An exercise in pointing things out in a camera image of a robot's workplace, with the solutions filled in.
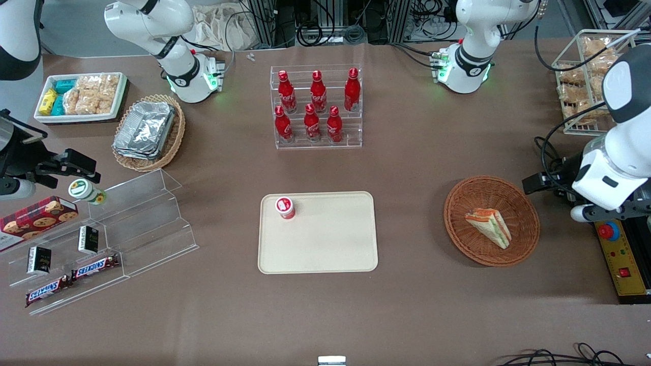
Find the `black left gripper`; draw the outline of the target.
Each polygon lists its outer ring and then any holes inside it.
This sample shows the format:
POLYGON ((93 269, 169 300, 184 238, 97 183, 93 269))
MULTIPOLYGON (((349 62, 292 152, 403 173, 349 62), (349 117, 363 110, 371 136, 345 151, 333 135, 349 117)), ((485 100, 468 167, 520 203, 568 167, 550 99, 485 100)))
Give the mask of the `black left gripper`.
POLYGON ((581 156, 572 155, 564 158, 547 157, 548 174, 540 172, 523 179, 523 191, 526 195, 537 192, 552 191, 555 194, 577 194, 572 188, 581 165, 581 156))

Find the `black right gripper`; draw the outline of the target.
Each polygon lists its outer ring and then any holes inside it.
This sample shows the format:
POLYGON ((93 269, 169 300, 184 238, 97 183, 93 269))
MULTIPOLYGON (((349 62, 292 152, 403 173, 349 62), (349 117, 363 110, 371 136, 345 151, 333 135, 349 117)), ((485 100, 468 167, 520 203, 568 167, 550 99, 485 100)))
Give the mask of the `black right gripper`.
POLYGON ((99 184, 101 174, 96 171, 96 161, 74 149, 60 154, 60 164, 55 154, 47 150, 43 141, 23 143, 21 138, 2 138, 2 188, 19 188, 20 180, 56 189, 55 175, 81 177, 99 184))

